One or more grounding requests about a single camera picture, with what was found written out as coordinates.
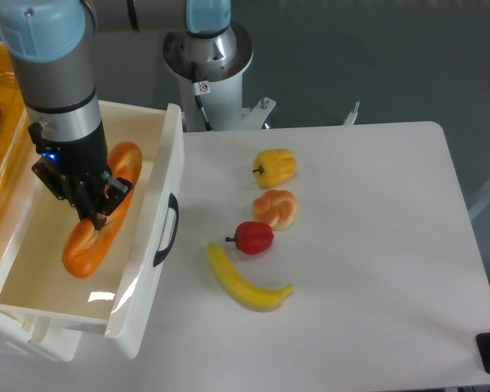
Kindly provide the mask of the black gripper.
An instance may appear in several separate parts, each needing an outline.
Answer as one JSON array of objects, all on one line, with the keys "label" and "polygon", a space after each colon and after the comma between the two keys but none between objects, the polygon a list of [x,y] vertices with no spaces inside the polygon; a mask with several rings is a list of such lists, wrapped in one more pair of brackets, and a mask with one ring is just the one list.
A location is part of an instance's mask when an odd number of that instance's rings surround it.
[{"label": "black gripper", "polygon": [[133,184],[116,179],[107,158],[105,132],[99,125],[79,140],[52,141],[42,137],[44,127],[34,122],[29,135],[40,159],[33,172],[59,200],[75,208],[81,220],[87,219],[95,230],[105,226],[106,216],[128,196]]}]

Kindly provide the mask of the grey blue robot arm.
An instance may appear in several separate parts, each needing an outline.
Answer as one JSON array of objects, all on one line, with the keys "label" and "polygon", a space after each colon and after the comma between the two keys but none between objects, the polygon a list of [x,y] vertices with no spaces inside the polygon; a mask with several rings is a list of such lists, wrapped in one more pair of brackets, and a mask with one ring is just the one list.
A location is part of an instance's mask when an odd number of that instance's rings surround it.
[{"label": "grey blue robot arm", "polygon": [[0,1],[0,36],[39,155],[33,171],[80,219],[101,229],[135,184],[107,162],[90,60],[96,33],[216,33],[230,17],[228,1]]}]

